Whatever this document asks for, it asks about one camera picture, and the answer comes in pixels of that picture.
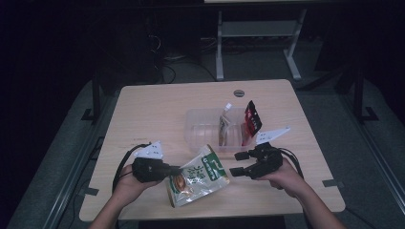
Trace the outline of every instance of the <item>wooden table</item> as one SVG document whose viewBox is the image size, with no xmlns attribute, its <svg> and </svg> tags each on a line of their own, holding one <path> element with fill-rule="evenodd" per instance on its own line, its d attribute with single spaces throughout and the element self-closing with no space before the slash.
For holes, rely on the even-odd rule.
<svg viewBox="0 0 405 229">
<path fill-rule="evenodd" d="M 245 96 L 236 97 L 235 90 Z M 263 121 L 261 131 L 291 130 L 271 141 L 295 153 L 307 183 L 333 212 L 345 203 L 336 186 L 325 187 L 333 179 L 301 105 L 287 80 L 234 81 L 176 85 L 131 86 L 122 89 L 98 162 L 89 184 L 96 196 L 86 195 L 80 211 L 84 221 L 93 220 L 111 195 L 116 169 L 125 153 L 136 145 L 161 141 L 165 163 L 183 165 L 196 153 L 183 137 L 185 114 L 192 108 L 221 108 L 227 102 L 245 107 L 253 100 Z M 232 177 L 229 168 L 246 167 L 254 159 L 236 161 L 233 153 L 218 153 L 230 183 L 216 193 L 179 208 L 172 208 L 164 182 L 145 191 L 128 205 L 120 219 L 199 219 L 215 217 L 275 216 L 301 213 L 302 207 L 269 182 L 249 177 Z"/>
</svg>

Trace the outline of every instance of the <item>plastic container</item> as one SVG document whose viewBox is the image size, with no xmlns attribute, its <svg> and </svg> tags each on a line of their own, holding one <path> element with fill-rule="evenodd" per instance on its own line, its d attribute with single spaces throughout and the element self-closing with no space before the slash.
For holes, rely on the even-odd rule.
<svg viewBox="0 0 405 229">
<path fill-rule="evenodd" d="M 245 122 L 245 108 L 232 107 L 227 113 L 230 124 L 227 128 L 227 142 L 219 145 L 220 116 L 224 108 L 190 109 L 185 115 L 184 139 L 193 152 L 209 144 L 215 152 L 237 153 L 250 149 L 242 146 L 242 124 Z"/>
</svg>

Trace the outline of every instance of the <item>red package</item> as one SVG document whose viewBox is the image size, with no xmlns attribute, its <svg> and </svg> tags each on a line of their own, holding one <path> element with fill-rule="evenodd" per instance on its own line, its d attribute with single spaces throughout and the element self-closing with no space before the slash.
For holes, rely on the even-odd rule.
<svg viewBox="0 0 405 229">
<path fill-rule="evenodd" d="M 251 139 L 259 132 L 260 128 L 262 128 L 262 121 L 257 114 L 253 101 L 250 100 L 245 110 L 245 122 L 241 126 L 242 146 L 249 145 Z"/>
</svg>

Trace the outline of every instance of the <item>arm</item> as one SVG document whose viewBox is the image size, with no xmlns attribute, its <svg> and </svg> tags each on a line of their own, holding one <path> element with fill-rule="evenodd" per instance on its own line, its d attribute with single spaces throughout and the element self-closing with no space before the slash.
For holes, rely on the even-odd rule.
<svg viewBox="0 0 405 229">
<path fill-rule="evenodd" d="M 346 228 L 315 191 L 295 172 L 287 159 L 283 158 L 283 165 L 277 171 L 258 180 L 269 180 L 271 186 L 284 188 L 287 194 L 297 198 L 313 228 Z"/>
<path fill-rule="evenodd" d="M 130 173 L 131 171 L 131 165 L 127 165 L 122 169 L 121 175 Z M 123 176 L 119 180 L 116 190 L 98 213 L 89 228 L 114 228 L 122 209 L 137 199 L 144 190 L 155 186 L 158 183 L 158 181 L 141 183 L 132 176 L 132 174 Z"/>
</svg>

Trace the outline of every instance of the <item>green snack package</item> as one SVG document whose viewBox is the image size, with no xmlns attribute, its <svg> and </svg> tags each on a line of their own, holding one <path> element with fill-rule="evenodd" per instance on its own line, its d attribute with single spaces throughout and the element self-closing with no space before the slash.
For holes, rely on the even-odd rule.
<svg viewBox="0 0 405 229">
<path fill-rule="evenodd" d="M 199 154 L 181 168 L 180 175 L 170 176 L 166 180 L 173 207 L 202 198 L 229 183 L 223 165 L 209 145 L 201 147 Z"/>
</svg>

